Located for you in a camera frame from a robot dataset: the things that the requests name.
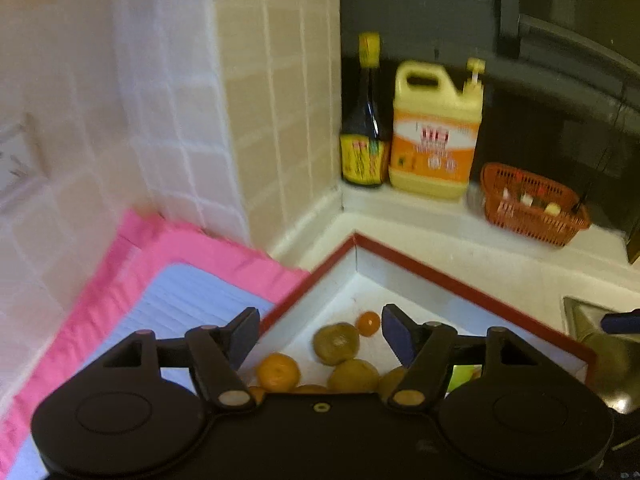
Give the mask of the green apple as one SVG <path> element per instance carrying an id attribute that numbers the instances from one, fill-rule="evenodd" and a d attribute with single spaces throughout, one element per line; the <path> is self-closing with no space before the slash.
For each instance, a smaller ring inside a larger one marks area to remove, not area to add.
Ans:
<path id="1" fill-rule="evenodd" d="M 447 392 L 453 392 L 454 389 L 479 378 L 482 374 L 480 365 L 455 365 L 452 369 L 451 378 L 447 387 Z"/>

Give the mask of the brown kiwi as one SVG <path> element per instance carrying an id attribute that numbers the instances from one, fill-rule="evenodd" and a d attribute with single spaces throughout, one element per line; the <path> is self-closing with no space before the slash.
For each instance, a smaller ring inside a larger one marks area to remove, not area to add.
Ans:
<path id="1" fill-rule="evenodd" d="M 386 403 L 407 374 L 407 369 L 398 366 L 384 374 L 378 381 L 376 392 L 383 403 Z"/>
<path id="2" fill-rule="evenodd" d="M 318 360 L 337 366 L 355 359 L 360 348 L 360 335 L 355 326 L 341 322 L 319 328 L 312 337 L 312 348 Z"/>
<path id="3" fill-rule="evenodd" d="M 351 359 L 334 367 L 326 381 L 334 393 L 370 393 L 378 388 L 380 374 L 368 361 Z"/>

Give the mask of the large orange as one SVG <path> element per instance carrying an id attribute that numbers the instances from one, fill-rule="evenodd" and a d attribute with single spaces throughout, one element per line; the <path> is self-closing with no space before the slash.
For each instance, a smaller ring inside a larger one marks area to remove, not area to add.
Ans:
<path id="1" fill-rule="evenodd" d="M 330 390 L 322 385 L 307 384 L 295 387 L 292 390 L 295 394 L 327 394 Z"/>

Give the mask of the steel sink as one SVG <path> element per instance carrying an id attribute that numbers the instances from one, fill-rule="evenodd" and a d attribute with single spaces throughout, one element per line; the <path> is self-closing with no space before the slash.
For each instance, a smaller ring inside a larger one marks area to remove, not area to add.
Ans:
<path id="1" fill-rule="evenodd" d="M 639 334 L 605 333 L 603 315 L 616 312 L 574 297 L 563 298 L 570 336 L 597 356 L 593 390 L 610 408 L 628 415 L 639 408 Z"/>

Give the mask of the round tangerine centre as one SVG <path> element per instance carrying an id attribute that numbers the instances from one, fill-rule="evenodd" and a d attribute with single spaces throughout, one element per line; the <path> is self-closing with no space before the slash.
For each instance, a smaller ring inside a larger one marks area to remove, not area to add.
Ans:
<path id="1" fill-rule="evenodd" d="M 259 386 L 248 386 L 247 389 L 252 395 L 252 397 L 254 398 L 255 402 L 257 404 L 262 404 L 262 401 L 265 399 L 267 391 L 264 388 Z"/>

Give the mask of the small far tangerine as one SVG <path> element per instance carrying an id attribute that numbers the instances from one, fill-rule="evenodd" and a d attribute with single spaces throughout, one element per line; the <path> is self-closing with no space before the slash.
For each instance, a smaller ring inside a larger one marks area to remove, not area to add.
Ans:
<path id="1" fill-rule="evenodd" d="M 374 311 L 363 312 L 356 319 L 355 326 L 360 336 L 372 337 L 381 327 L 381 317 Z"/>

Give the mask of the medium orange with stem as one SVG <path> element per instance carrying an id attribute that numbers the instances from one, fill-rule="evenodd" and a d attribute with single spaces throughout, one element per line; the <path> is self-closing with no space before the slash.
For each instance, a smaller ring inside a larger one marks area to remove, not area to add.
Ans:
<path id="1" fill-rule="evenodd" d="M 268 392 L 290 392 L 300 381 L 297 362 L 290 356 L 278 352 L 266 356 L 257 365 L 255 373 L 258 385 Z"/>

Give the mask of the red cardboard box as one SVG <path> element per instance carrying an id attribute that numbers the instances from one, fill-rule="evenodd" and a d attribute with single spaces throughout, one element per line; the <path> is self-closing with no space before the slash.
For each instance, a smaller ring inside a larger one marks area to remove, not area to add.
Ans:
<path id="1" fill-rule="evenodd" d="M 461 335 L 483 336 L 488 328 L 505 327 L 584 384 L 591 382 L 592 350 L 360 233 L 347 237 L 265 316 L 262 336 L 241 367 L 242 379 L 252 384 L 258 364 L 283 353 L 297 363 L 302 384 L 324 385 L 332 370 L 312 350 L 314 333 L 338 322 L 355 323 L 363 312 L 381 312 L 386 304 L 396 304 L 414 322 L 447 324 Z"/>

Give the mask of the pink ruffled cloth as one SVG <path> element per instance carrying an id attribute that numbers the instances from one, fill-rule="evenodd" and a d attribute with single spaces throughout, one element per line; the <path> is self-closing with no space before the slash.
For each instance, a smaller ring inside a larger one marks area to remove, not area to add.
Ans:
<path id="1" fill-rule="evenodd" d="M 134 306 L 157 274 L 176 263 L 195 266 L 269 299 L 274 307 L 308 275 L 258 250 L 209 237 L 193 224 L 126 214 L 96 274 L 1 413 L 2 478 L 44 477 L 29 429 L 35 408 L 75 375 L 72 367 L 96 348 L 99 338 Z"/>

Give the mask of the red plastic basket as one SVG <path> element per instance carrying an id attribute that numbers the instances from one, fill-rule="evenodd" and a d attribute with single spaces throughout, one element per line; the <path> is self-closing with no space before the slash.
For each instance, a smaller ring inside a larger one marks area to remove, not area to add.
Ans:
<path id="1" fill-rule="evenodd" d="M 485 218 L 498 228 L 564 247 L 591 226 L 586 206 L 565 185 L 488 162 L 480 172 Z"/>

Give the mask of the yellow detergent jug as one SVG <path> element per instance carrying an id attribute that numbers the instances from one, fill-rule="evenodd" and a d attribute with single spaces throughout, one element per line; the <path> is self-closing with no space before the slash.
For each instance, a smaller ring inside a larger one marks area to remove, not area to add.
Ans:
<path id="1" fill-rule="evenodd" d="M 395 79 L 390 184 L 439 200 L 460 200 L 470 182 L 483 117 L 485 62 L 469 58 L 458 89 L 444 66 L 406 61 Z"/>

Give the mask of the dark soy sauce bottle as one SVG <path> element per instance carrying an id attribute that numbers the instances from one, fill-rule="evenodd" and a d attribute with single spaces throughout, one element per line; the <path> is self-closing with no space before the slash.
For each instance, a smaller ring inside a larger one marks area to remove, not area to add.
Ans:
<path id="1" fill-rule="evenodd" d="M 340 132 L 344 182 L 378 188 L 387 178 L 392 135 L 381 122 L 376 97 L 381 40 L 377 32 L 359 35 L 360 88 L 357 104 Z"/>

